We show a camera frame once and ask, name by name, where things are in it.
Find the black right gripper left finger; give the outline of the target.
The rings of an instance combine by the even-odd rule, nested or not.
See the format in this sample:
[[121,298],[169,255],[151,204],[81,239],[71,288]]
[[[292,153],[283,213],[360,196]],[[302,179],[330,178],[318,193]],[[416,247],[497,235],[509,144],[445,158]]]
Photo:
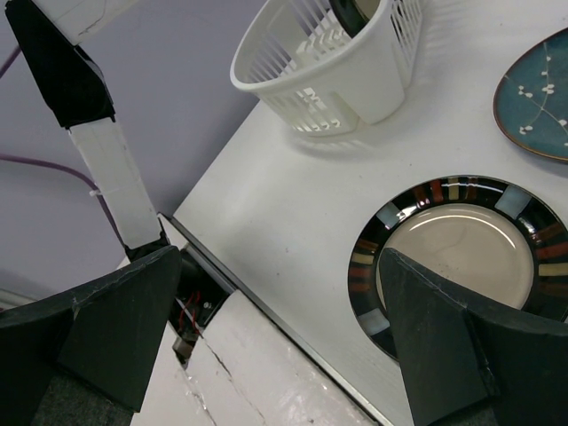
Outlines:
[[128,425],[139,412],[178,287],[168,246],[1,313],[3,425]]

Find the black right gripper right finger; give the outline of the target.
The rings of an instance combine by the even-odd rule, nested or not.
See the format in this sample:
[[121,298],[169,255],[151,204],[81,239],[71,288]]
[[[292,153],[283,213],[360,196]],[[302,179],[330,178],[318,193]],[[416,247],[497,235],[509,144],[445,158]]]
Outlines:
[[498,303],[396,249],[380,280],[416,425],[565,425],[567,326]]

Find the beige plate with dark rim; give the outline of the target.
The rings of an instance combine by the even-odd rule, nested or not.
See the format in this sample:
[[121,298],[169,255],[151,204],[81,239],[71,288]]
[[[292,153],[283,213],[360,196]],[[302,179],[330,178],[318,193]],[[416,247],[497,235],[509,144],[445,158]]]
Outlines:
[[567,224],[520,186],[480,176],[434,178],[369,219],[351,252],[348,295],[364,333],[395,359],[380,278],[385,249],[501,304],[567,318]]

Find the blue glazed ceramic plate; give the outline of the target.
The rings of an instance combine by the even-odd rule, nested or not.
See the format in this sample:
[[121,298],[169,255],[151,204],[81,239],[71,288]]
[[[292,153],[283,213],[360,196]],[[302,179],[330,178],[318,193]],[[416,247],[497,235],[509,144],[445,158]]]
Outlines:
[[519,57],[497,85],[493,117],[504,136],[524,150],[567,161],[567,30]]

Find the black plate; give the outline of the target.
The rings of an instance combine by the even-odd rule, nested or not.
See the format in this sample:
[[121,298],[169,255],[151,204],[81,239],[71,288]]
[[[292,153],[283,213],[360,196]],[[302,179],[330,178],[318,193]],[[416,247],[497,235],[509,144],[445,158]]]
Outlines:
[[333,13],[349,37],[354,38],[375,15],[380,0],[330,0]]

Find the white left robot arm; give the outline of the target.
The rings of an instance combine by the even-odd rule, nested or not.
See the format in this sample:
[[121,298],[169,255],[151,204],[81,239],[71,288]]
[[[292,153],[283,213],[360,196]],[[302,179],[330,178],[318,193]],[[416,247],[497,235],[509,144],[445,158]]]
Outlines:
[[169,241],[143,184],[102,71],[81,44],[131,1],[8,1],[5,16],[45,104],[88,167],[126,257]]

